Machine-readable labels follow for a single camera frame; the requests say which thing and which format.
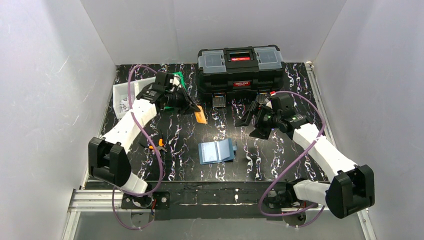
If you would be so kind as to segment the blue leather card holder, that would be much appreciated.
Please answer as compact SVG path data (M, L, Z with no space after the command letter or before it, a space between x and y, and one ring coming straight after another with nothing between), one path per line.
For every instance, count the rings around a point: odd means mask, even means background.
M198 144L199 163L201 165L233 161L236 158L238 144L231 138Z

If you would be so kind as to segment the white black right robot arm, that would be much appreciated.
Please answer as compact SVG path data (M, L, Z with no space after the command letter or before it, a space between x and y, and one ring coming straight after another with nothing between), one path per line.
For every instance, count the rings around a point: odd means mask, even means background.
M292 168L304 155L309 155L328 180L300 178L287 182L284 191L274 191L288 172L285 169L265 190L258 207L261 209L263 203L281 208L296 202L310 202L327 207L339 219L372 207L375 204L374 171L366 164L358 165L347 158L323 135L325 121L318 128L308 117L297 114L294 96L302 97L291 91L276 91L270 94L267 103L254 100L234 125L245 127L254 121L254 130L249 135L263 140L269 138L271 130L278 129L304 149L288 167Z

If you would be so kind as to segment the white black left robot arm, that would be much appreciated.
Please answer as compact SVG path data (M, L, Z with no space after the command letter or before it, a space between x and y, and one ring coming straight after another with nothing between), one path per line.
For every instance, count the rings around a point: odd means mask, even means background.
M93 137L88 143L88 173L90 176L118 187L138 197L149 194L148 183L133 173L128 152L136 137L148 136L144 127L166 107L179 114L193 114L200 108L183 86L178 74L158 72L154 80L129 96L132 107L107 133Z

